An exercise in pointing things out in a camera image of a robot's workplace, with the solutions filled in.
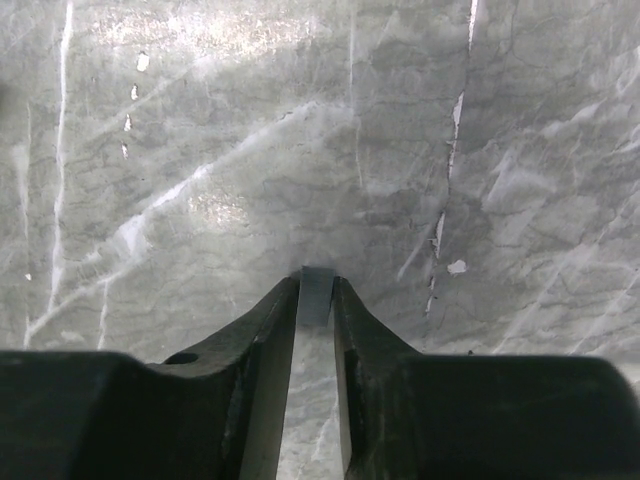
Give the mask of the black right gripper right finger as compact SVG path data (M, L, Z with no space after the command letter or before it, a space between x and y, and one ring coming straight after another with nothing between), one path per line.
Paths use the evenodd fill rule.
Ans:
M431 355L333 287L348 479L635 479L639 405L608 361Z

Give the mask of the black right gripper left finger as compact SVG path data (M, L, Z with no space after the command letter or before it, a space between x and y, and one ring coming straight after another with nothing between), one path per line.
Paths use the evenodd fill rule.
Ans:
M5 479L272 479L299 283L159 364L117 352L1 355Z

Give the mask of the silver staple strip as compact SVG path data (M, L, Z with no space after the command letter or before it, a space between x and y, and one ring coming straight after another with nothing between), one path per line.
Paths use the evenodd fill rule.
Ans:
M303 326L327 327L335 272L329 268L303 266L296 321Z

